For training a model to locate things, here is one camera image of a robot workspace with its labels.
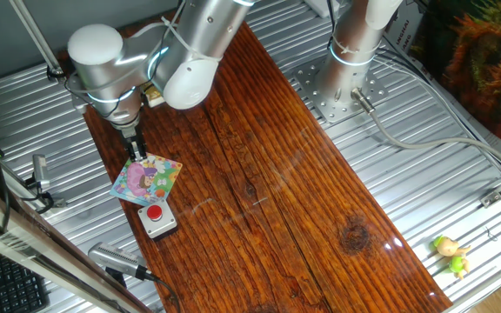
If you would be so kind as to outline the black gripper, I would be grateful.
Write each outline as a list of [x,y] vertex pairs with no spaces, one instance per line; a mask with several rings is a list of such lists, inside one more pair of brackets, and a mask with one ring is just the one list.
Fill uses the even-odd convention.
[[147,158],[143,132],[138,124],[123,127],[119,130],[119,133],[132,162]]

